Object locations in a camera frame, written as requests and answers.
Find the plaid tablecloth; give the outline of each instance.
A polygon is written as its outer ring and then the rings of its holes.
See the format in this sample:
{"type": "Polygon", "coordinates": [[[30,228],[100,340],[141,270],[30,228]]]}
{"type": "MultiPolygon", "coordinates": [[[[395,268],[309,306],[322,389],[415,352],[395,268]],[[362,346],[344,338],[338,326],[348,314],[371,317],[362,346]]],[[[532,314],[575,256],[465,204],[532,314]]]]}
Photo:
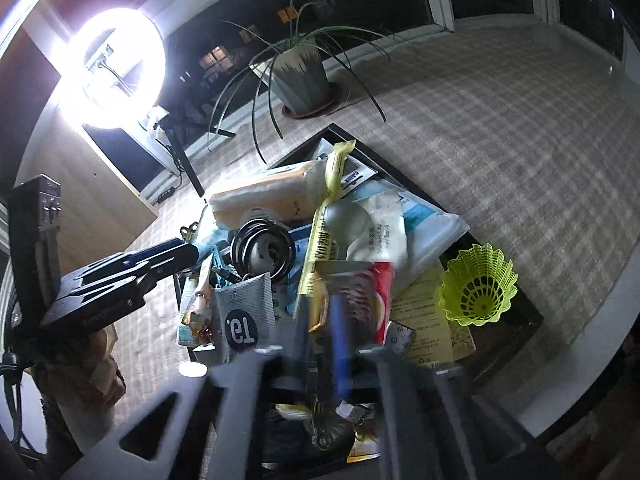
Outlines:
{"type": "MultiPolygon", "coordinates": [[[[597,311],[640,233],[640,119],[588,65],[531,41],[522,30],[456,32],[360,63],[383,123],[347,74],[350,105],[304,121],[268,114],[257,123],[265,158],[279,160],[331,122],[366,142],[481,242],[514,260],[518,286],[545,317],[536,336],[488,385],[514,388],[565,348],[597,311]]],[[[205,187],[263,170],[250,125],[196,170],[205,187]]],[[[160,207],[132,245],[178,234],[202,208],[190,186],[160,207]]],[[[187,353],[175,343],[171,280],[148,306],[117,324],[114,351],[127,378],[121,420],[175,373],[187,353]]]]}

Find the yellow wrapper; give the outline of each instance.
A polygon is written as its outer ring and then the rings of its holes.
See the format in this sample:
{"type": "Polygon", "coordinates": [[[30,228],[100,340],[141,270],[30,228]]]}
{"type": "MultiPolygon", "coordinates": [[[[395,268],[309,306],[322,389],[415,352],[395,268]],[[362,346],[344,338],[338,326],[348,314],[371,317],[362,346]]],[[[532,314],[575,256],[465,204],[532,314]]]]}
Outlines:
{"type": "MultiPolygon", "coordinates": [[[[326,261],[331,255],[332,238],[324,224],[324,214],[327,206],[340,198],[340,181],[344,171],[344,161],[347,155],[353,151],[355,145],[355,140],[339,142],[334,146],[334,150],[327,159],[324,170],[324,200],[322,200],[320,207],[316,209],[314,221],[311,225],[305,263],[302,267],[300,284],[298,285],[298,296],[313,296],[316,262],[326,261]]],[[[309,326],[314,330],[318,327],[320,321],[319,309],[312,308],[309,314],[309,326]]]]}

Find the neon yellow mesh cup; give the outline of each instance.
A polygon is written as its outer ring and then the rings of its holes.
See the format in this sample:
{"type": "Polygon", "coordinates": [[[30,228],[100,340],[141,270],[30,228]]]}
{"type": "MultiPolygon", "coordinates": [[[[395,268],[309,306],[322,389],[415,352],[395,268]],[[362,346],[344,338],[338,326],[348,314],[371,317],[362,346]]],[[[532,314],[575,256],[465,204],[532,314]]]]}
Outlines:
{"type": "Polygon", "coordinates": [[[495,323],[510,309],[517,279],[513,262],[505,262],[501,250],[473,244],[447,264],[438,288],[440,307],[447,319],[463,326],[495,323]]]}

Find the gray plant pot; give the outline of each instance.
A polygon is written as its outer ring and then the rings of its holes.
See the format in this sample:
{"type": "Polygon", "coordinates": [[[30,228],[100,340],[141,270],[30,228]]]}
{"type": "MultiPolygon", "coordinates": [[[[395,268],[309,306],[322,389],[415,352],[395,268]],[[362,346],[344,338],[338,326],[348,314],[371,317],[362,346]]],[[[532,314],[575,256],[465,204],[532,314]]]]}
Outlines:
{"type": "MultiPolygon", "coordinates": [[[[252,67],[265,84],[269,65],[265,61],[252,67]]],[[[294,115],[303,116],[322,108],[331,98],[320,51],[309,44],[299,44],[280,54],[273,65],[271,92],[294,115]]]]}

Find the potted plant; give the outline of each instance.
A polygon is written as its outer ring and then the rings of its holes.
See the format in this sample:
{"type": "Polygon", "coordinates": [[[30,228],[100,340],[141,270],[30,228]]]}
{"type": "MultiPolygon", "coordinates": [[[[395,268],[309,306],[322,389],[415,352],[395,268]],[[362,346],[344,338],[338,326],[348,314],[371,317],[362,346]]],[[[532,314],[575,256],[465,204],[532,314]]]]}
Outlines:
{"type": "Polygon", "coordinates": [[[380,116],[382,117],[382,120],[386,122],[386,117],[384,112],[382,111],[382,108],[380,108],[380,105],[376,101],[375,97],[373,97],[369,89],[367,89],[360,78],[358,78],[358,76],[353,72],[353,70],[351,69],[349,58],[338,42],[338,38],[340,37],[363,41],[364,43],[370,44],[373,48],[375,48],[381,54],[386,56],[387,59],[389,59],[388,54],[384,51],[384,49],[359,36],[359,34],[369,34],[371,36],[384,38],[384,35],[373,30],[368,30],[366,28],[350,27],[347,25],[318,27],[308,32],[300,32],[300,18],[302,17],[303,11],[309,6],[316,5],[316,3],[307,2],[302,5],[300,9],[295,9],[295,7],[293,6],[293,0],[289,0],[289,5],[295,10],[295,17],[292,20],[289,20],[288,36],[284,40],[278,41],[276,43],[270,43],[269,41],[266,41],[254,31],[249,30],[242,25],[238,25],[237,23],[233,22],[227,22],[235,25],[238,28],[241,28],[242,30],[247,31],[247,33],[263,42],[265,45],[265,49],[256,54],[249,61],[247,67],[236,73],[222,89],[222,92],[220,92],[220,95],[216,100],[216,104],[213,107],[213,111],[209,120],[209,129],[207,130],[211,131],[210,129],[213,122],[213,117],[216,113],[216,110],[218,109],[218,106],[220,105],[220,101],[222,101],[222,97],[234,83],[238,82],[238,84],[236,84],[235,88],[233,89],[231,96],[226,101],[222,113],[220,114],[220,118],[215,130],[216,133],[219,131],[220,124],[222,124],[222,120],[226,115],[231,101],[238,92],[238,89],[251,75],[251,73],[254,72],[256,75],[258,75],[258,77],[260,77],[260,81],[258,81],[255,89],[251,126],[254,135],[254,144],[256,150],[258,151],[258,155],[260,155],[260,158],[265,164],[266,160],[260,152],[260,147],[258,146],[255,131],[255,102],[260,92],[261,83],[263,82],[267,85],[267,102],[269,104],[269,114],[271,117],[271,122],[273,123],[278,136],[283,139],[284,137],[282,136],[282,131],[280,130],[280,127],[278,126],[278,123],[276,121],[276,117],[273,113],[273,107],[271,104],[271,93],[273,92],[274,94],[276,94],[276,96],[283,102],[283,104],[296,116],[304,116],[307,114],[312,114],[317,110],[321,110],[332,98],[330,85],[324,71],[324,66],[322,65],[323,53],[329,57],[333,57],[345,70],[347,70],[351,74],[351,76],[353,76],[353,78],[358,82],[360,86],[362,86],[369,99],[377,108],[380,116]],[[343,54],[346,62],[341,60],[340,57],[332,52],[333,46],[337,47],[338,54],[343,54]],[[264,59],[265,56],[267,56],[268,58],[266,60],[260,61],[261,59],[264,59]]]}

